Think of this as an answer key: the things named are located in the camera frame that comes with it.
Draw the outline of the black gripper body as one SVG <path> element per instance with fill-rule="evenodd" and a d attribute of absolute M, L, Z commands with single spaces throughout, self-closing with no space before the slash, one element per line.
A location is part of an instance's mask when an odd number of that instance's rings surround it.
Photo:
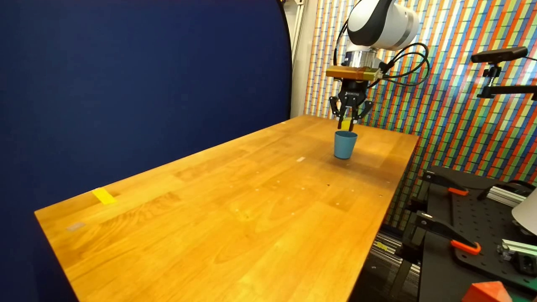
<path fill-rule="evenodd" d="M 356 119 L 364 119 L 372 109 L 372 102 L 366 99 L 366 92 L 366 80 L 342 79 L 339 92 L 329 97 L 332 114 L 342 117 L 344 109 L 350 107 Z"/>

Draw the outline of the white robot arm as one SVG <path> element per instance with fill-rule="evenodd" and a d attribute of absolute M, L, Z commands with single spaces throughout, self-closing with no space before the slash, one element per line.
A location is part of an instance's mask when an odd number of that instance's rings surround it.
<path fill-rule="evenodd" d="M 337 38 L 345 37 L 350 47 L 332 64 L 325 75 L 340 82 L 339 92 L 329 97 L 330 111 L 340 131 L 352 131 L 371 111 L 367 89 L 387 77 L 387 70 L 413 45 L 419 28 L 414 10 L 396 0 L 357 0 L 344 20 Z"/>

